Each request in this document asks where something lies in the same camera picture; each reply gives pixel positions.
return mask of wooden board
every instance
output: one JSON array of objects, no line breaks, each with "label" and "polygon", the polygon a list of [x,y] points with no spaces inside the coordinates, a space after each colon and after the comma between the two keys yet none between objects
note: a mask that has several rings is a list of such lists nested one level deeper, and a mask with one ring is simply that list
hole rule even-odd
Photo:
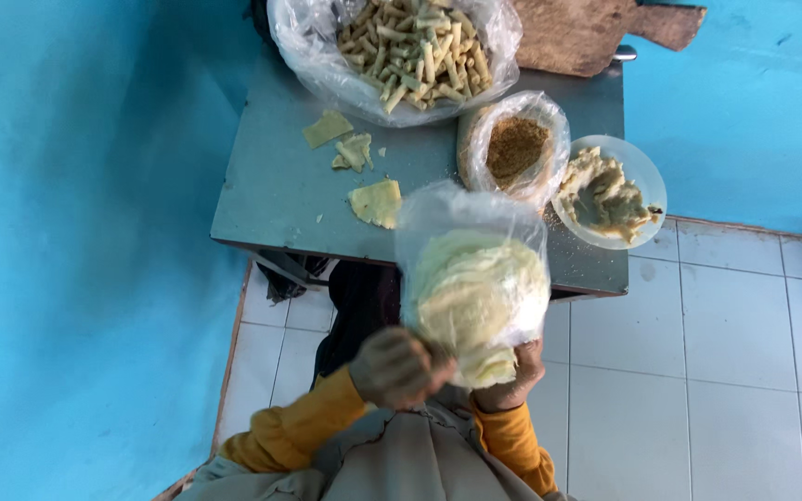
[{"label": "wooden board", "polygon": [[695,38],[706,7],[638,6],[635,0],[514,0],[524,68],[591,77],[611,63],[630,33],[674,51]]}]

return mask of metal table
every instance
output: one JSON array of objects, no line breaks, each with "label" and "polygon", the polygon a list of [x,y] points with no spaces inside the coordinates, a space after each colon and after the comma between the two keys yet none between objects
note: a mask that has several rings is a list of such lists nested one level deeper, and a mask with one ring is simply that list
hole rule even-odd
[{"label": "metal table", "polygon": [[[397,180],[402,195],[431,181],[459,181],[456,120],[395,129],[347,114],[356,133],[373,136],[375,170],[334,171],[331,143],[311,150],[302,136],[302,129],[321,117],[324,104],[298,82],[280,56],[263,50],[251,81],[209,236],[252,251],[269,268],[313,285],[323,282],[305,276],[284,251],[393,263],[392,232],[358,220],[348,193],[358,183],[371,185],[386,175]],[[543,90],[568,116],[572,139],[591,134],[623,137],[622,83],[619,63],[589,79],[522,70],[507,95]],[[385,158],[376,154],[382,147]],[[551,208],[547,213],[552,299],[626,294],[627,252],[586,244]]]}]

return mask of hand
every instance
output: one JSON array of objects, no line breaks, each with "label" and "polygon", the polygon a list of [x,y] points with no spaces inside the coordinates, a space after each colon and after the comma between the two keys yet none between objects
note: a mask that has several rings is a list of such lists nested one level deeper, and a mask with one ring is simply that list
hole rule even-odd
[{"label": "hand", "polygon": [[543,338],[515,347],[515,356],[518,360],[515,381],[474,390],[472,394],[479,409],[487,414],[495,414],[524,404],[531,389],[546,372],[543,361],[540,360],[541,351],[543,351]]},{"label": "hand", "polygon": [[403,409],[434,395],[455,369],[456,360],[433,358],[407,329],[387,327],[363,342],[349,375],[362,400]]}]

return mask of plastic bag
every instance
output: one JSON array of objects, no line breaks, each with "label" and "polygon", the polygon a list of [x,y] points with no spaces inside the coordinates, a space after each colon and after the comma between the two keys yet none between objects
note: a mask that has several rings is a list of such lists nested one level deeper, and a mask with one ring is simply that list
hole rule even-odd
[{"label": "plastic bag", "polygon": [[543,92],[523,91],[497,104],[465,113],[457,125],[457,170],[463,184],[475,192],[500,192],[487,168],[487,150],[497,122],[512,117],[533,119],[550,129],[537,162],[518,175],[504,193],[541,211],[559,191],[568,165],[571,131],[565,113]]},{"label": "plastic bag", "polygon": [[535,211],[499,193],[442,181],[404,200],[395,229],[402,323],[457,358],[452,384],[512,381],[512,348],[543,335],[546,236]]},{"label": "plastic bag", "polygon": [[302,85],[329,107],[384,127],[413,127],[459,115],[501,96],[518,80],[515,53],[521,40],[521,22],[509,0],[454,0],[479,31],[487,51],[494,86],[456,104],[442,99],[420,111],[404,103],[390,115],[382,110],[380,92],[358,77],[336,46],[337,30],[349,24],[367,0],[271,0],[268,19],[271,37],[284,61]]}]

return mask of clear plastic plate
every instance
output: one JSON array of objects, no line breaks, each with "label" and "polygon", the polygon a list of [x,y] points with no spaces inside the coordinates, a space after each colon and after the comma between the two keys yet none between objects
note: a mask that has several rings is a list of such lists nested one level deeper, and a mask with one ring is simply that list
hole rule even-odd
[{"label": "clear plastic plate", "polygon": [[664,217],[667,214],[667,189],[664,187],[664,180],[661,179],[661,174],[655,164],[649,160],[639,148],[633,146],[623,139],[612,137],[610,135],[587,135],[581,137],[575,142],[571,143],[571,157],[577,155],[577,152],[584,148],[599,146],[600,156],[604,159],[614,157],[623,163],[624,176],[627,180],[633,180],[636,186],[642,191],[642,202],[645,205],[655,205],[660,207],[663,211],[658,218],[657,223],[649,221],[643,227],[639,228],[639,234],[629,244],[627,241],[617,236],[607,236],[597,233],[590,229],[589,225],[596,222],[595,206],[593,204],[593,197],[587,193],[581,195],[580,206],[576,209],[577,220],[575,223],[569,218],[569,215],[558,201],[557,197],[552,197],[552,209],[559,215],[559,219],[563,221],[565,226],[571,230],[572,233],[580,237],[588,244],[596,245],[604,249],[632,249],[639,247],[646,242],[649,242],[655,233],[661,229],[664,223]]}]

